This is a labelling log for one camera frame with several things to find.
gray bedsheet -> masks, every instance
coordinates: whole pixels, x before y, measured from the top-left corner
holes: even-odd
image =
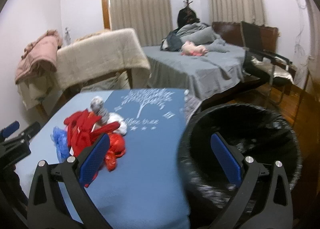
[[[226,49],[230,52],[190,57],[160,51],[160,46],[143,47],[152,71],[149,86],[189,89],[201,100],[228,90],[243,81],[244,49],[230,44]]]

chair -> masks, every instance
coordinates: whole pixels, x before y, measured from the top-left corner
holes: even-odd
[[[269,83],[270,89],[266,95],[266,105],[269,101],[275,105],[279,105],[282,102],[286,85],[293,84],[292,75],[288,72],[292,62],[281,55],[263,49],[258,26],[242,21],[240,28],[246,50],[244,71]],[[281,97],[277,102],[270,99],[273,85],[282,87]]]

metal screw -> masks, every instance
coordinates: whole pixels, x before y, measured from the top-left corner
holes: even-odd
[[[74,157],[74,156],[70,156],[67,158],[67,162],[69,162],[69,163],[73,163],[73,162],[75,162],[75,160],[76,160],[76,157]]]
[[[247,156],[245,158],[245,161],[248,162],[248,163],[252,163],[254,161],[254,159],[251,156]]]
[[[45,161],[44,160],[39,161],[39,163],[38,163],[39,167],[43,167],[44,165],[45,165]]]
[[[282,167],[281,161],[277,160],[277,161],[276,161],[276,166],[279,167],[279,168]]]

pink towel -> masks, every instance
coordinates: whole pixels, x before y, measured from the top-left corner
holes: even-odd
[[[61,46],[62,38],[57,30],[47,30],[28,44],[17,67],[15,84],[30,77],[42,76],[45,71],[57,71],[57,51]]]

blue plastic bag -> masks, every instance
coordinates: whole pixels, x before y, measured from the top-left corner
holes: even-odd
[[[52,141],[54,141],[57,147],[57,156],[59,162],[64,162],[69,156],[69,148],[67,142],[67,131],[54,127],[53,134],[51,135]]]

